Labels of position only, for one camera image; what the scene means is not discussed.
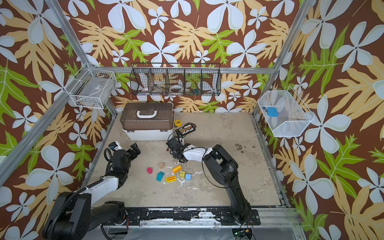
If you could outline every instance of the white mesh basket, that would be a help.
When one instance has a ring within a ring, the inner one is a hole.
[[[68,93],[77,107],[104,109],[115,88],[116,75],[112,71],[84,68],[84,74]]]
[[[313,112],[307,107],[308,112],[305,113],[298,103],[303,100],[298,95],[297,97],[296,101],[289,91],[276,90],[267,91],[257,101],[275,137],[299,137],[313,120]],[[263,107],[276,108],[278,116],[268,116]]]

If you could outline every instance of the yellow block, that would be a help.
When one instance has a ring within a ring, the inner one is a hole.
[[[181,127],[181,121],[175,120],[175,127]]]
[[[173,173],[177,173],[178,171],[180,171],[182,169],[182,167],[179,165],[175,168],[172,169]]]
[[[167,179],[167,183],[174,182],[176,181],[176,176],[167,177],[166,179]]]

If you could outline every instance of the blue item in black basket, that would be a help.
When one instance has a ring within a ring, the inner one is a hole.
[[[267,108],[266,113],[270,117],[277,117],[279,115],[276,108]]]

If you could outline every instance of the white toolbox handle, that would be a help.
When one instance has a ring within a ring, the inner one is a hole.
[[[152,115],[140,115],[140,110],[138,110],[136,113],[136,115],[139,118],[153,118],[154,116],[156,116],[156,114],[157,114],[157,110],[155,110],[155,112]]]

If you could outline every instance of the orange block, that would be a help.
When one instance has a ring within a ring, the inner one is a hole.
[[[183,168],[179,165],[179,166],[173,168],[172,171],[173,171],[173,173],[177,173],[177,172],[180,171],[181,169],[183,169]]]
[[[176,181],[176,176],[167,177],[166,180],[167,180],[167,183],[174,182]]]

